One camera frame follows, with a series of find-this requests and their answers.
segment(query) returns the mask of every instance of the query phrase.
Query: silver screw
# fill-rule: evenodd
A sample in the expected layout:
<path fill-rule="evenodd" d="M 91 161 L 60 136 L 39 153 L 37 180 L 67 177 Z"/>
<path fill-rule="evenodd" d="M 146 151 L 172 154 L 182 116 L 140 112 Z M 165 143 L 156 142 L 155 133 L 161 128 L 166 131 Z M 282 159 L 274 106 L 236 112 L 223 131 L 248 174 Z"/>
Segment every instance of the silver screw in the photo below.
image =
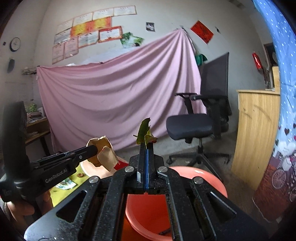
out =
<path fill-rule="evenodd" d="M 124 171 L 125 171 L 125 172 L 133 172 L 134 169 L 135 169 L 135 168 L 132 167 L 132 166 L 127 166 L 127 167 L 125 167 Z"/>
<path fill-rule="evenodd" d="M 203 183 L 203 178 L 202 177 L 195 177 L 193 179 L 193 181 L 196 183 L 196 184 L 202 184 Z"/>
<path fill-rule="evenodd" d="M 89 178 L 90 183 L 97 183 L 99 181 L 99 177 L 97 176 L 92 176 Z"/>
<path fill-rule="evenodd" d="M 167 171 L 168 171 L 168 168 L 165 167 L 165 166 L 162 166 L 162 167 L 159 167 L 159 168 L 158 168 L 158 171 L 159 171 L 159 172 L 167 172 Z"/>

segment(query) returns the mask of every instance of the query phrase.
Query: chair backrest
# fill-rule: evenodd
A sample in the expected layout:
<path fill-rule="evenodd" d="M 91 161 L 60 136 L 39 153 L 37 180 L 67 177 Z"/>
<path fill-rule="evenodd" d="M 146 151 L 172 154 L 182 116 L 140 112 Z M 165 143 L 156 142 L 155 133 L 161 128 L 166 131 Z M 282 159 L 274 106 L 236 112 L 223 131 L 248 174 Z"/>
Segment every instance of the chair backrest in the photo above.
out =
<path fill-rule="evenodd" d="M 228 58 L 226 53 L 209 63 L 204 64 L 201 74 L 200 94 L 217 94 L 228 97 Z M 209 103 L 203 102 L 211 115 Z M 228 121 L 228 116 L 232 114 L 228 98 L 219 101 L 220 115 Z"/>

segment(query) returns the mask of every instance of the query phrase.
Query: blue strip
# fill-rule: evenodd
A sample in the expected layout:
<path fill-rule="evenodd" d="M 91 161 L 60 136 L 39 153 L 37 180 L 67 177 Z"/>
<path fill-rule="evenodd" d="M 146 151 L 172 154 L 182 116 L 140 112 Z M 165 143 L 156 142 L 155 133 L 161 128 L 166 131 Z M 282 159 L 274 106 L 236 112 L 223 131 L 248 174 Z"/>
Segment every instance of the blue strip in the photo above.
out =
<path fill-rule="evenodd" d="M 145 158 L 145 189 L 149 189 L 149 149 L 146 149 L 146 158 Z"/>

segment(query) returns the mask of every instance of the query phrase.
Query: human hand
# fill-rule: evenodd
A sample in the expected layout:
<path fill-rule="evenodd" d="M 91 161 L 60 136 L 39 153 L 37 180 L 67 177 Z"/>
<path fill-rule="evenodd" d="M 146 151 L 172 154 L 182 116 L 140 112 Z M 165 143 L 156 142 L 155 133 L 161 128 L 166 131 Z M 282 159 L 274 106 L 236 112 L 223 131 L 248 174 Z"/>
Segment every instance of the human hand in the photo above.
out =
<path fill-rule="evenodd" d="M 44 215 L 53 208 L 53 205 L 49 191 L 45 192 L 42 196 L 43 206 L 41 207 L 41 212 L 42 215 Z M 7 206 L 11 212 L 11 222 L 20 233 L 24 233 L 28 228 L 28 224 L 26 223 L 24 216 L 34 214 L 35 210 L 33 206 L 28 204 L 26 201 L 8 202 Z"/>

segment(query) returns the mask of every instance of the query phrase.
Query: crumpled brown paper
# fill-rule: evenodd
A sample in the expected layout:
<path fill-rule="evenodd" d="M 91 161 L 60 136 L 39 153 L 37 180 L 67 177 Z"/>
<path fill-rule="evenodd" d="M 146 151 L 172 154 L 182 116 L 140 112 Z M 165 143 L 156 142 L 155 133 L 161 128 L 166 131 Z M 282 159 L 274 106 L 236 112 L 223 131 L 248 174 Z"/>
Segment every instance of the crumpled brown paper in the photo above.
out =
<path fill-rule="evenodd" d="M 118 158 L 106 136 L 90 139 L 86 146 L 95 145 L 98 148 L 97 156 L 88 159 L 95 167 L 103 166 L 111 171 L 118 163 Z"/>

